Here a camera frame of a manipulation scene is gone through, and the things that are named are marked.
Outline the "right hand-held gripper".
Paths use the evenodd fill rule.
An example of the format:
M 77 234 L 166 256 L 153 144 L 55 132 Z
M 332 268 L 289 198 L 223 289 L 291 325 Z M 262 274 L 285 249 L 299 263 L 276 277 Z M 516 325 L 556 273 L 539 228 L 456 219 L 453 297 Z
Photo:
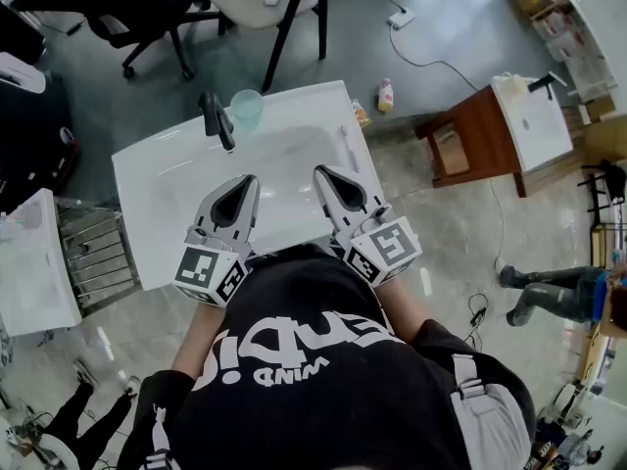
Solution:
M 360 172 L 319 164 L 313 185 L 334 227 L 329 248 L 371 288 L 400 275 L 422 254 L 408 219 L 390 205 L 381 207 L 382 197 Z

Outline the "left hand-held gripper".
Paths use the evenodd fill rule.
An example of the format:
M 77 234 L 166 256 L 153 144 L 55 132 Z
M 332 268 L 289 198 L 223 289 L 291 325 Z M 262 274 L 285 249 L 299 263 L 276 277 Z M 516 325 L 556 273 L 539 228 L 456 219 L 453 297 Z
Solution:
M 226 307 L 249 275 L 249 236 L 256 225 L 260 182 L 232 178 L 208 194 L 187 230 L 171 284 L 187 298 Z

